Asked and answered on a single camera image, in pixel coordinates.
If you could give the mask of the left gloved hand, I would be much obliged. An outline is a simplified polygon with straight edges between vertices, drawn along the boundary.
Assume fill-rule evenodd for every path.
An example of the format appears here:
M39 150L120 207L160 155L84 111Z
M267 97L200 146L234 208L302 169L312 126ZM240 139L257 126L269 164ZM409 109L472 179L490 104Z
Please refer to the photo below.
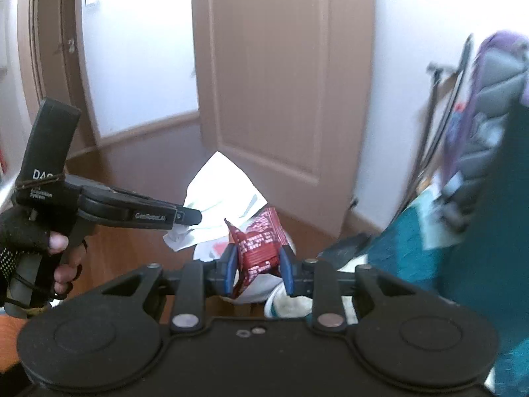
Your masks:
M86 238L95 226L78 221L65 236L44 229L29 211L14 206L1 213L1 307L8 316L30 318L64 300L82 273Z

